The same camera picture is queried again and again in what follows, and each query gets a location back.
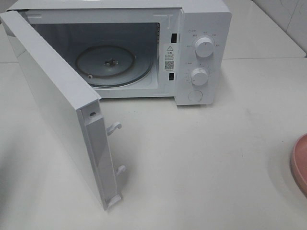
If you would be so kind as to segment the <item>round door release button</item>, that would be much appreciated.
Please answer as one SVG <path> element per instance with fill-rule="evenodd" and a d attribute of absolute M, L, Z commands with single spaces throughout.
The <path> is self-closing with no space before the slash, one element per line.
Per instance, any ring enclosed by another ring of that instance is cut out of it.
<path fill-rule="evenodd" d="M 191 101 L 191 102 L 195 102 L 195 103 L 198 103 L 202 100 L 203 98 L 203 93 L 201 91 L 191 91 L 189 94 L 188 94 L 188 99 Z"/>

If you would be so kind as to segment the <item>white microwave door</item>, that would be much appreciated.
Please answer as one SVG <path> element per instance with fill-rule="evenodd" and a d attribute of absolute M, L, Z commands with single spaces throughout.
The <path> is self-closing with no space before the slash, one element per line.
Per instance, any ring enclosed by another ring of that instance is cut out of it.
<path fill-rule="evenodd" d="M 16 11 L 0 15 L 35 103 L 103 209 L 121 197 L 98 93 Z"/>

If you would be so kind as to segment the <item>pink round plate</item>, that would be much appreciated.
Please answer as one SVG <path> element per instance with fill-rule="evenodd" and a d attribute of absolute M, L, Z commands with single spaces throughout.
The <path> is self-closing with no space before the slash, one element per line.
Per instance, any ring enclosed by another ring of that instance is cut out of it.
<path fill-rule="evenodd" d="M 292 176 L 304 194 L 307 196 L 307 135 L 302 135 L 294 144 L 291 153 Z"/>

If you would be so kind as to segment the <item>white microwave oven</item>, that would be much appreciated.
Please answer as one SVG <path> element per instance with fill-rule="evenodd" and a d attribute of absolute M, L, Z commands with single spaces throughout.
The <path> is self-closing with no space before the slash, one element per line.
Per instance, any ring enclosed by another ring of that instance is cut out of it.
<path fill-rule="evenodd" d="M 9 11 L 20 13 L 79 75 L 75 60 L 93 44 L 125 40 L 156 46 L 151 71 L 142 79 L 114 88 L 89 84 L 101 99 L 172 97 L 177 105 L 213 102 L 232 18 L 222 0 L 19 0 L 5 12 Z M 215 43 L 214 52 L 205 58 L 198 57 L 194 48 L 202 36 Z M 197 68 L 209 73 L 202 86 L 190 79 Z M 198 103 L 188 99 L 195 90 L 203 93 Z"/>

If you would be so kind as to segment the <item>upper white power knob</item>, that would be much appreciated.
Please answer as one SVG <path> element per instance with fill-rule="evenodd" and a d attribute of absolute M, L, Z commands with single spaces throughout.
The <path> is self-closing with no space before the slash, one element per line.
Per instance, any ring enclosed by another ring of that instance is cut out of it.
<path fill-rule="evenodd" d="M 196 55 L 200 58 L 207 58 L 214 52 L 215 43 L 209 36 L 197 38 L 194 43 Z"/>

